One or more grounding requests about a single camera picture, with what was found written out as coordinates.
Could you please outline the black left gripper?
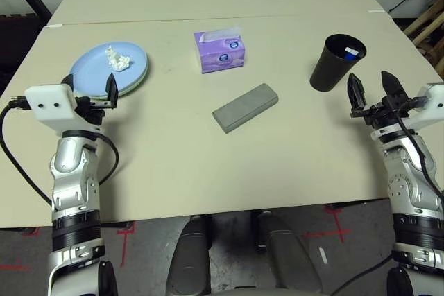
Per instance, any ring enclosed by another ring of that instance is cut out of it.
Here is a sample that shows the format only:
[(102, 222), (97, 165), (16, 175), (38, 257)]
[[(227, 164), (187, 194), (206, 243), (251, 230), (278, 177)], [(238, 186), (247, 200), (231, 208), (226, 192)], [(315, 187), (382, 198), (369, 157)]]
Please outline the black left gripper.
[[(62, 84), (73, 85), (74, 75), (71, 73), (62, 79)], [(77, 106), (75, 112), (92, 125), (101, 125), (105, 116), (105, 109), (114, 109), (117, 107), (119, 90), (114, 75), (108, 76), (105, 85), (107, 99), (105, 101), (94, 100), (90, 97), (75, 97)]]

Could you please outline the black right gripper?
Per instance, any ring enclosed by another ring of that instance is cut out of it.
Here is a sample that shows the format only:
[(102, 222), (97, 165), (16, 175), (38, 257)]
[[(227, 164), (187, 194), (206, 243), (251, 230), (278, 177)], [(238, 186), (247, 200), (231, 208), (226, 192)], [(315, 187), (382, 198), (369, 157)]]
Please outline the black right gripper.
[(409, 117), (408, 111), (413, 108), (415, 101), (409, 98), (396, 76), (382, 71), (382, 87), (385, 97), (369, 108), (365, 108), (364, 87), (360, 79), (350, 73), (347, 82), (348, 98), (351, 104), (352, 118), (362, 118), (366, 125), (372, 128), (385, 128), (398, 122), (398, 112), (401, 117)]

